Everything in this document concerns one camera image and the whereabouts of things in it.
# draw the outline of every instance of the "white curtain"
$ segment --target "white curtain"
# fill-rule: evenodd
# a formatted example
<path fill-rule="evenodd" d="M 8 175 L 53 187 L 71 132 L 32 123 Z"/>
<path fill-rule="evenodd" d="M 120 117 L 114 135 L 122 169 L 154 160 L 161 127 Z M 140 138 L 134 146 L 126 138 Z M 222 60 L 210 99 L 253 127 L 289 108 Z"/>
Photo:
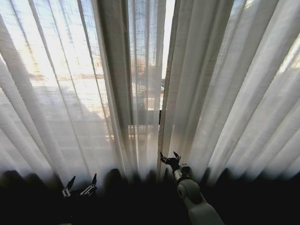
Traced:
<path fill-rule="evenodd" d="M 211 184 L 226 168 L 251 180 L 294 176 L 300 1 L 178 1 L 175 16 L 160 150 Z"/>
<path fill-rule="evenodd" d="M 98 6 L 1 1 L 1 173 L 35 173 L 46 184 L 57 176 L 63 185 L 76 175 L 76 186 L 95 173 L 101 185 L 113 168 L 129 177 L 155 168 L 165 2 L 130 0 L 111 15 L 119 20 L 111 30 L 126 29 L 121 13 L 128 12 L 134 123 L 127 124 L 127 139 L 135 151 L 120 135 Z"/>
<path fill-rule="evenodd" d="M 114 168 L 158 178 L 300 170 L 300 1 L 3 0 L 0 173 L 75 186 Z M 166 67 L 160 125 L 162 67 Z"/>

